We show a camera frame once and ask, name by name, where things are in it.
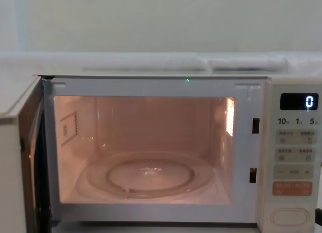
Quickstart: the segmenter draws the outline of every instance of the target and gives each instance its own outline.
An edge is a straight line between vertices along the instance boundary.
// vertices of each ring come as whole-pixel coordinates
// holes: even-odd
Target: door release button
[[[276,209],[271,214],[271,222],[278,226],[300,226],[308,219],[308,212],[300,208]]]

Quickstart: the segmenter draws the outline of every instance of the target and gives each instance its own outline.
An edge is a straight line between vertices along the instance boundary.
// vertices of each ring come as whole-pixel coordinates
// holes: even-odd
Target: microwave
[[[5,63],[33,73],[0,120],[2,170],[17,178],[2,181],[26,232],[65,221],[314,231],[322,77],[43,59]]]

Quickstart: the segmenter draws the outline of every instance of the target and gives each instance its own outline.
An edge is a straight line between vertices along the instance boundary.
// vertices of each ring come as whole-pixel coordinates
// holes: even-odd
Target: microwave door
[[[50,232],[42,95],[39,82],[18,115],[27,233]]]

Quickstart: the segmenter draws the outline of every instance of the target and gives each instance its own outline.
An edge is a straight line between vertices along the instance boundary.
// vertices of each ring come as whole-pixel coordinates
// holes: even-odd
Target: number 0
[[[307,96],[305,106],[307,108],[311,108],[313,106],[313,100],[314,100],[313,96]]]

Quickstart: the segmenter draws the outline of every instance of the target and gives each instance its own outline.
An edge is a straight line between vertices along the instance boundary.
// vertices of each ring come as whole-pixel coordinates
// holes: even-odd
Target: microwave control panel
[[[312,196],[318,186],[320,90],[321,86],[316,85],[274,86],[269,188],[275,199],[275,196]]]

